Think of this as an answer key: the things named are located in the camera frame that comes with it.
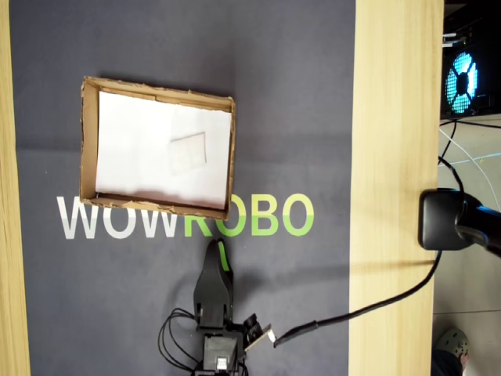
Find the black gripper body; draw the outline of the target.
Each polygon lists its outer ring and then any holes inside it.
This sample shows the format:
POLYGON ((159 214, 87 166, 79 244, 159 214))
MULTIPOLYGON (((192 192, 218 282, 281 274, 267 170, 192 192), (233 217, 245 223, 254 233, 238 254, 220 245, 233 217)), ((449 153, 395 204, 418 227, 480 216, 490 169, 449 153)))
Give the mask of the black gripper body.
POLYGON ((194 308, 198 331, 221 331, 233 323, 231 303, 196 303, 194 308))

